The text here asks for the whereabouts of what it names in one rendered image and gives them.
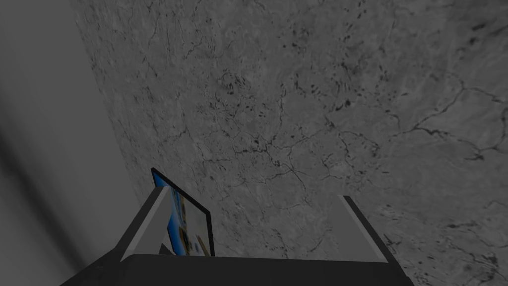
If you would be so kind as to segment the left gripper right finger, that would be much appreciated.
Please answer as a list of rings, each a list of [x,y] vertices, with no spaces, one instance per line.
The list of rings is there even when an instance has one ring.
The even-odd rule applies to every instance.
[[[397,263],[350,197],[331,195],[329,202],[327,223],[331,233],[327,254],[331,260]]]

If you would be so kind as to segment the black framed picture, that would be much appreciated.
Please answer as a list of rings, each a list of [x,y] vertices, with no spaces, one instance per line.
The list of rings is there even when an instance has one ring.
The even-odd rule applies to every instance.
[[[165,223],[161,254],[214,256],[211,213],[156,168],[151,168],[155,186],[168,186],[170,218]]]

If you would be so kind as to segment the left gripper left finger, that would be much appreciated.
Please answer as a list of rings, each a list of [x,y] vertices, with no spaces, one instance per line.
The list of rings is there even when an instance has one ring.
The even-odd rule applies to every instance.
[[[114,263],[132,254],[158,254],[172,214],[169,186],[153,189],[113,249]]]

